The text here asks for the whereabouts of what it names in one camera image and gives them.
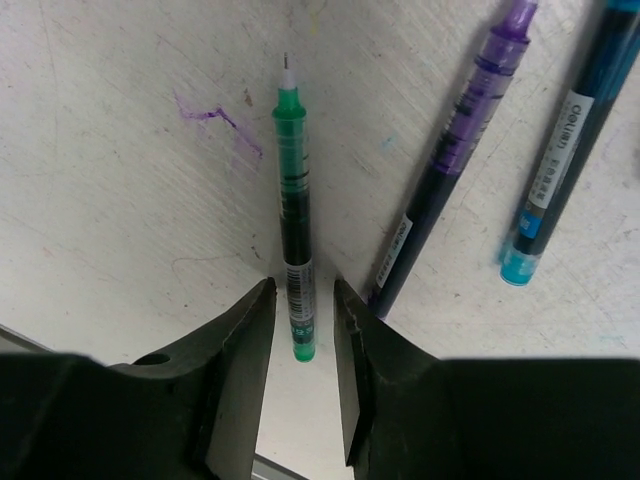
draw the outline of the pen label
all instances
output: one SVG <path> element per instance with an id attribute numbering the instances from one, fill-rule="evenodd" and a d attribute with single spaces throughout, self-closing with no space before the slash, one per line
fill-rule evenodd
<path id="1" fill-rule="evenodd" d="M 391 271 L 393 264 L 396 263 L 398 254 L 400 253 L 400 250 L 402 250 L 402 245 L 404 245 L 412 226 L 413 222 L 409 220 L 406 215 L 402 215 L 402 221 L 400 222 L 398 230 L 393 238 L 393 243 L 391 244 L 391 247 L 389 247 L 389 251 L 387 252 L 384 262 L 382 262 L 378 275 L 376 275 L 376 283 L 378 284 L 378 287 L 382 288 L 384 283 L 387 281 L 389 272 Z"/>
<path id="2" fill-rule="evenodd" d="M 287 270 L 287 298 L 289 300 L 289 318 L 292 326 L 311 325 L 314 313 L 313 261 L 304 265 L 289 265 Z"/>
<path id="3" fill-rule="evenodd" d="M 569 90 L 520 216 L 518 227 L 522 235 L 528 238 L 537 235 L 544 212 L 569 168 L 592 105 L 592 97 Z"/>
<path id="4" fill-rule="evenodd" d="M 569 90 L 556 123 L 547 151 L 529 193 L 529 201 L 545 210 L 571 162 L 580 132 L 593 98 Z"/>

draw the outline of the barcode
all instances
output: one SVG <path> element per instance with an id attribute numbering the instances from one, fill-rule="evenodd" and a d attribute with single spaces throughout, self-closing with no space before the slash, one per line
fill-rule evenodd
<path id="1" fill-rule="evenodd" d="M 313 263 L 309 260 L 304 265 L 286 267 L 289 317 L 292 322 L 308 322 L 314 310 Z"/>

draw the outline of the ink stain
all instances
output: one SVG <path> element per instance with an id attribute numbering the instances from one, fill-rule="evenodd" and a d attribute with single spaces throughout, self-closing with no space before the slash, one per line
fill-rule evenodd
<path id="1" fill-rule="evenodd" d="M 248 88 L 244 89 L 244 103 L 246 103 L 247 106 L 249 106 L 249 107 L 253 107 L 253 99 L 251 98 L 251 95 L 249 94 L 249 89 Z"/>
<path id="2" fill-rule="evenodd" d="M 253 250 L 253 254 L 256 256 L 256 258 L 258 260 L 262 260 L 262 257 L 260 256 L 260 254 L 258 253 L 258 251 L 256 250 L 256 247 L 254 247 L 253 245 L 251 245 L 251 250 Z"/>
<path id="3" fill-rule="evenodd" d="M 180 115 L 185 120 L 198 120 L 200 122 L 206 122 L 212 118 L 221 118 L 224 123 L 229 125 L 237 134 L 237 139 L 240 143 L 246 145 L 258 158 L 262 158 L 263 151 L 262 147 L 258 145 L 256 140 L 253 139 L 252 135 L 249 134 L 248 130 L 233 120 L 227 112 L 224 111 L 222 107 L 218 107 L 215 110 L 209 112 L 190 112 L 185 106 L 183 100 L 178 96 L 178 94 L 174 91 L 173 96 L 176 100 L 176 104 L 178 105 L 178 109 L 180 110 Z"/>
<path id="4" fill-rule="evenodd" d="M 382 150 L 386 152 L 390 150 L 395 143 L 396 143 L 396 134 L 394 133 L 380 143 L 380 148 L 382 148 Z"/>

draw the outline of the white table surface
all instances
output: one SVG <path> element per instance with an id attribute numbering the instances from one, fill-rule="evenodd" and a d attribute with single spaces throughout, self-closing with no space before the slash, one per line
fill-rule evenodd
<path id="1" fill-rule="evenodd" d="M 0 324 L 131 362 L 281 276 L 270 111 L 289 50 L 309 111 L 319 345 L 311 364 L 294 361 L 281 292 L 258 452 L 312 479 L 352 478 L 333 279 L 361 289 L 377 266 L 498 3 L 0 1 Z M 392 311 L 432 354 L 640 354 L 640 64 L 531 285 L 507 286 L 495 264 L 591 3 L 542 2 Z M 239 133 L 184 118 L 218 106 Z"/>

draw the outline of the purple ink mark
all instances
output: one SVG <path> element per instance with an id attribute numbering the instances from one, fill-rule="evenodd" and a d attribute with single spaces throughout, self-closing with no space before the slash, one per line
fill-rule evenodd
<path id="1" fill-rule="evenodd" d="M 256 142 L 256 140 L 253 138 L 253 135 L 251 135 L 248 129 L 239 126 L 235 121 L 233 121 L 233 119 L 227 114 L 227 112 L 222 109 L 222 107 L 219 106 L 211 112 L 190 112 L 185 108 L 185 102 L 182 98 L 180 98 L 175 90 L 173 92 L 173 96 L 176 99 L 176 104 L 180 109 L 180 115 L 182 116 L 182 118 L 184 118 L 185 120 L 197 120 L 201 122 L 206 122 L 210 118 L 221 118 L 227 125 L 235 130 L 237 140 L 240 140 L 242 143 L 244 143 L 255 155 L 258 156 L 258 158 L 262 159 L 262 147 L 258 145 L 258 142 Z"/>

